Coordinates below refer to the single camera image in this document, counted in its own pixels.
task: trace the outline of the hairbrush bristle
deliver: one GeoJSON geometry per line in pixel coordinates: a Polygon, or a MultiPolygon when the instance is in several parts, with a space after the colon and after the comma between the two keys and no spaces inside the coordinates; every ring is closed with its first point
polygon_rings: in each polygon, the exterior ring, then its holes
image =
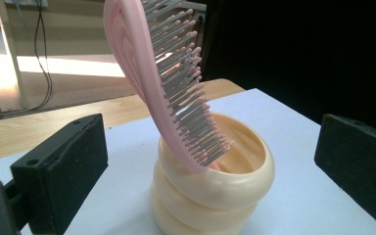
{"type": "MultiPolygon", "coordinates": [[[[148,23],[166,16],[180,6],[181,1],[154,1],[144,4],[148,23]]],[[[191,9],[168,17],[150,28],[152,45],[162,80],[164,98],[169,100],[170,114],[186,148],[200,165],[207,166],[229,149],[210,113],[204,98],[201,70],[201,48],[190,40],[197,36],[189,31],[195,22],[181,19],[192,14],[191,9]]]]}

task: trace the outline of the white table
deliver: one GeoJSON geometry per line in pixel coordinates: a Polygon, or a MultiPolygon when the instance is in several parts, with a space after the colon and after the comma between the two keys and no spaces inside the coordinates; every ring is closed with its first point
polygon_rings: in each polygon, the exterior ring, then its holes
{"type": "MultiPolygon", "coordinates": [[[[210,101],[211,110],[258,132],[276,174],[242,235],[376,235],[376,221],[315,163],[320,126],[257,89],[210,101]]],[[[151,215],[149,187],[160,134],[151,118],[106,129],[109,167],[66,234],[162,234],[151,215]]],[[[0,159],[0,180],[24,153],[0,159]]],[[[22,234],[30,234],[26,226],[22,234]]]]}

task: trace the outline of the vase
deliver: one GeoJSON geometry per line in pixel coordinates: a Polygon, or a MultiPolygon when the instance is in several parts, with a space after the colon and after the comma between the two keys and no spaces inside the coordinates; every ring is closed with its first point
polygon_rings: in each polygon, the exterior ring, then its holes
{"type": "Polygon", "coordinates": [[[212,116],[230,144],[216,160],[220,170],[188,171],[160,138],[150,204],[164,234],[239,234],[273,183],[274,160],[261,136],[233,117],[212,116]]]}

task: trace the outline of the black wall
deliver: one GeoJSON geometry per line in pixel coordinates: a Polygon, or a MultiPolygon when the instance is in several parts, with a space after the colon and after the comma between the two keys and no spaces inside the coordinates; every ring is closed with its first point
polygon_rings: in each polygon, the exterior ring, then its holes
{"type": "Polygon", "coordinates": [[[257,88],[318,123],[376,127],[376,0],[203,2],[203,80],[257,88]]]}

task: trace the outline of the hairbrush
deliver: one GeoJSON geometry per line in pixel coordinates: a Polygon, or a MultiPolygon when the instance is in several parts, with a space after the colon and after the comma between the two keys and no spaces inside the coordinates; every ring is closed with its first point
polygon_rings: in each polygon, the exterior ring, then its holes
{"type": "Polygon", "coordinates": [[[193,10],[182,1],[106,0],[108,44],[147,105],[162,138],[183,165],[202,172],[229,150],[204,98],[201,48],[191,42],[193,10]]]}

